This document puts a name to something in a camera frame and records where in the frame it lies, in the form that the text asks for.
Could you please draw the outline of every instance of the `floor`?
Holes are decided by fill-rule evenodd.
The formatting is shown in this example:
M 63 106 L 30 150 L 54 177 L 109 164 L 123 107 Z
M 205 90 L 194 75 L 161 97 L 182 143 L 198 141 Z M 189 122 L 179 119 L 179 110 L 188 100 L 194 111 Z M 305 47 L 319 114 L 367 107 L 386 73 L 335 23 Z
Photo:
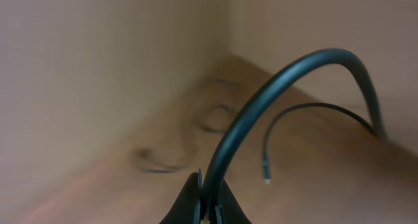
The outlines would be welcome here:
M 238 94 L 242 104 L 270 75 L 230 58 L 212 76 L 242 83 Z M 205 173 L 221 138 L 184 125 L 192 112 L 215 101 L 214 95 L 213 88 L 197 84 L 13 223 L 159 223 L 189 174 L 198 168 Z M 416 156 L 379 141 L 356 121 L 331 110 L 304 109 L 282 119 L 269 149 L 272 183 L 265 185 L 261 139 L 269 120 L 286 107 L 310 101 L 314 99 L 297 89 L 286 91 L 256 123 L 233 159 L 226 181 L 248 218 L 253 223 L 286 224 L 416 223 Z M 216 123 L 227 121 L 215 118 Z M 197 149 L 190 166 L 174 174 L 138 169 L 134 152 L 139 148 L 149 148 L 168 163 L 190 155 L 193 150 L 184 147 L 181 136 L 184 129 Z

